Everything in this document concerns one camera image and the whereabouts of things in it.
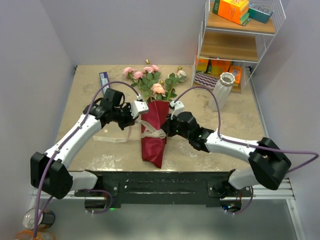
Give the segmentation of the beige printed ribbon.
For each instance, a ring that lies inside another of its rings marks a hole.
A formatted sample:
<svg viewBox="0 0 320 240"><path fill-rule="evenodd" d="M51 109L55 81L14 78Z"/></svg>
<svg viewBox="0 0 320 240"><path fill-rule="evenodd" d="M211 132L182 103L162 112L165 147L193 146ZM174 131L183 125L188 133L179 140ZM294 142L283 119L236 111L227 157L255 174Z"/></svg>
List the beige printed ribbon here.
<svg viewBox="0 0 320 240"><path fill-rule="evenodd" d="M150 123L144 120L135 120L136 124L140 124L144 127L144 131L140 134L141 138L157 138L157 139L164 139L167 137L166 133L159 129L157 130L153 127ZM131 135L132 127L129 127L127 137L108 137L108 136L98 136L94 135L93 140L98 142L108 142L108 143L126 143Z"/></svg>

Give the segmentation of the red wrapping paper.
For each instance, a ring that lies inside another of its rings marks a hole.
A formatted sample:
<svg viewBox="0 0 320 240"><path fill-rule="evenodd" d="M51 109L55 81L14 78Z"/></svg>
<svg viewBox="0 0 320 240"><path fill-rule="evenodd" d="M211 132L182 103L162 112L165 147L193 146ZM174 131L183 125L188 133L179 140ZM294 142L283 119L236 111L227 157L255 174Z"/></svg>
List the red wrapping paper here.
<svg viewBox="0 0 320 240"><path fill-rule="evenodd" d="M155 130L161 130L162 124L165 123L166 117L169 114L168 101L152 101L148 103L148 112L141 116L141 120L147 122ZM152 163L155 167L161 168L163 163L163 155L166 137L142 137L141 138L141 155L142 160Z"/></svg>

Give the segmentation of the pink rose bouquet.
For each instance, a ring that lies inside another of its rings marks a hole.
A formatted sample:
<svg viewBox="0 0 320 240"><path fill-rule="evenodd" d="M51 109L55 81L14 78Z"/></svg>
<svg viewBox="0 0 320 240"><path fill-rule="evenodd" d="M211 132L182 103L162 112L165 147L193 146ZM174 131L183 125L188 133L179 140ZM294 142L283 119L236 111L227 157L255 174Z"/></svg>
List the pink rose bouquet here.
<svg viewBox="0 0 320 240"><path fill-rule="evenodd" d="M141 90L144 99L151 103L153 101L171 102L177 97L176 86L184 83L187 74L181 66L175 72L170 73L166 79L161 79L160 68L145 60L146 66L142 70L136 70L133 67L126 67L122 71L123 76L132 81L132 87L138 87Z"/></svg>

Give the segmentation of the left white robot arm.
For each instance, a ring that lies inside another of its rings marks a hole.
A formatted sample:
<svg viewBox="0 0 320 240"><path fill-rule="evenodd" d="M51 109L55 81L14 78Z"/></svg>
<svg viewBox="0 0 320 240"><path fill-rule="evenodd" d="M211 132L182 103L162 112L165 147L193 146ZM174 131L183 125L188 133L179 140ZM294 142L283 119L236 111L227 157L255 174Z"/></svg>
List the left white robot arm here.
<svg viewBox="0 0 320 240"><path fill-rule="evenodd" d="M63 199L70 191L86 190L99 196L104 190L101 178L94 172L69 171L68 168L78 152L105 125L117 123L121 130L135 124L148 106L140 95L132 102L122 103L123 92L108 88L104 97L93 97L85 107L76 124L44 153L35 152L30 158L30 183L56 199Z"/></svg>

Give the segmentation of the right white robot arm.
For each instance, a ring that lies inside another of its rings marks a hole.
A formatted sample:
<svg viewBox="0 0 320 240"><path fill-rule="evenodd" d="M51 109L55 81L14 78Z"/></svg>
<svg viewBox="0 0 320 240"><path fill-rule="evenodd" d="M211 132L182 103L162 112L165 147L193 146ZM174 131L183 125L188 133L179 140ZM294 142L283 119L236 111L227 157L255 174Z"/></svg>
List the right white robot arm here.
<svg viewBox="0 0 320 240"><path fill-rule="evenodd" d="M217 131L201 127L191 112L168 114L161 129L168 137L180 136L196 150L227 155L249 164L247 169L232 171L223 183L223 192L235 196L244 187L262 185L277 190L292 163L273 140L260 141L225 138Z"/></svg>

